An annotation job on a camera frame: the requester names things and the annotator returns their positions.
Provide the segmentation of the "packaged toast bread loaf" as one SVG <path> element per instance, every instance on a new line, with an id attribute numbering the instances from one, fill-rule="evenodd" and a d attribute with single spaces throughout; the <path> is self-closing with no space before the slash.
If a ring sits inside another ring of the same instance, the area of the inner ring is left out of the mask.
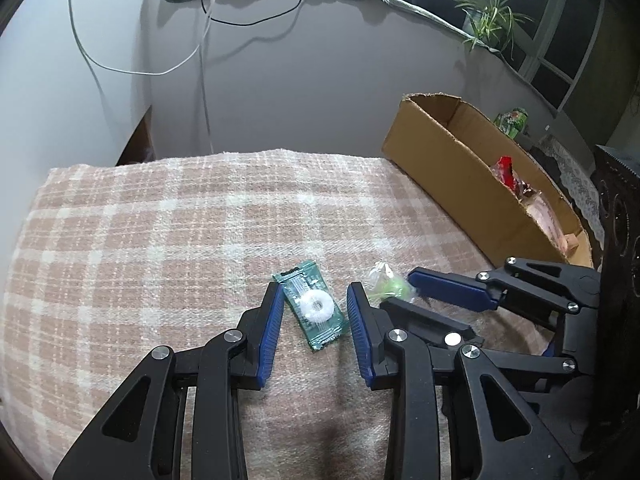
<path id="1" fill-rule="evenodd" d="M 539 229 L 541 229 L 553 246 L 565 257 L 570 256 L 578 247 L 578 239 L 573 234 L 565 234 L 560 220 L 556 216 L 548 200 L 541 192 L 525 196 L 522 204 Z"/>

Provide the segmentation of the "clear green candy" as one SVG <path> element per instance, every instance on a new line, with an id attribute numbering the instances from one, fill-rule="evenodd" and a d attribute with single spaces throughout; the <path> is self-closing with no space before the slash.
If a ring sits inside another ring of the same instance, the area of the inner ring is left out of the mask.
<path id="1" fill-rule="evenodd" d="M 383 261 L 375 263 L 363 282 L 370 304 L 378 307 L 383 301 L 396 298 L 413 303 L 418 296 L 416 289 L 400 274 Z"/>

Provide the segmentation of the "white lace cloth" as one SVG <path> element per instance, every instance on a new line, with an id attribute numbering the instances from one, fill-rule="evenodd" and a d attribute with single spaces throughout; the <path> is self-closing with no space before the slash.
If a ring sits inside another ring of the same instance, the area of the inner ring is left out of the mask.
<path id="1" fill-rule="evenodd" d="M 604 247 L 604 229 L 600 221 L 599 195 L 590 177 L 572 154 L 548 134 L 539 145 L 551 159 L 552 179 L 570 200 L 597 248 Z"/>

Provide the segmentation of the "brown cardboard box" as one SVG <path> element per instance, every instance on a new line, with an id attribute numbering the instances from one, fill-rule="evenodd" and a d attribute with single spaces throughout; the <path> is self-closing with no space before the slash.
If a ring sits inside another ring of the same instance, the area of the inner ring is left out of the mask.
<path id="1" fill-rule="evenodd" d="M 384 155 L 442 207 L 494 266 L 509 257 L 593 266 L 591 244 L 565 195 L 533 157 L 480 110 L 457 96 L 404 96 L 383 142 Z M 544 194 L 561 231 L 577 246 L 564 254 L 491 171 L 502 156 Z"/>

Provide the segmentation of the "potted spider plant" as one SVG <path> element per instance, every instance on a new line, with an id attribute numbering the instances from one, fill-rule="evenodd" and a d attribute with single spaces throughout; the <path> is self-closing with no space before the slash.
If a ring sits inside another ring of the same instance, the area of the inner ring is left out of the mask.
<path id="1" fill-rule="evenodd" d="M 469 30 L 463 43 L 472 52 L 477 47 L 498 52 L 513 50 L 515 29 L 525 23 L 535 23 L 530 15 L 515 12 L 510 0 L 452 0 L 454 7 L 465 15 Z"/>

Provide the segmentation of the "red clear snack bag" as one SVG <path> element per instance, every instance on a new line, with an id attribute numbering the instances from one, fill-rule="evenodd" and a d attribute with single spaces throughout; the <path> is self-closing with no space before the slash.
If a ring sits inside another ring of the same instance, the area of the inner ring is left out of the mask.
<path id="1" fill-rule="evenodd" d="M 518 179 L 515 177 L 510 156 L 501 156 L 495 164 L 491 166 L 494 176 L 514 195 L 518 195 Z"/>

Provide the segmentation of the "green tissue pack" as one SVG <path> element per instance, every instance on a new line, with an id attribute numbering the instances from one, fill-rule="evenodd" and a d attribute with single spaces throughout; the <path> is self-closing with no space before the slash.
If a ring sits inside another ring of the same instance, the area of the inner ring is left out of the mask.
<path id="1" fill-rule="evenodd" d="M 515 140 L 524 133 L 528 124 L 528 113 L 524 108 L 515 107 L 500 113 L 494 119 L 495 126 L 508 138 Z"/>

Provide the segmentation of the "pink plaid tablecloth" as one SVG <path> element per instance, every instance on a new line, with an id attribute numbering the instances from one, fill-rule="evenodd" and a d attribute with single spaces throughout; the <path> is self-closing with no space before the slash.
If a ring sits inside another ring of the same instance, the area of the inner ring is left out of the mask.
<path id="1" fill-rule="evenodd" d="M 285 150 L 51 170 L 1 294 L 1 417 L 43 479 L 159 344 L 205 344 L 272 274 L 318 264 L 344 309 L 375 263 L 474 276 L 479 249 L 382 158 Z M 250 479 L 382 479 L 390 392 L 352 337 L 310 350 L 285 306 L 266 388 L 241 392 Z"/>

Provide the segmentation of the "green mint candy packet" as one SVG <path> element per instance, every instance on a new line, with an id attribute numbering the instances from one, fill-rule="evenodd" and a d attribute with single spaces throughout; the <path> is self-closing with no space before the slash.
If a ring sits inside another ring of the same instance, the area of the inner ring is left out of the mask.
<path id="1" fill-rule="evenodd" d="M 317 263 L 305 260 L 294 268 L 273 274 L 312 351 L 320 351 L 340 338 L 347 320 L 321 274 Z"/>

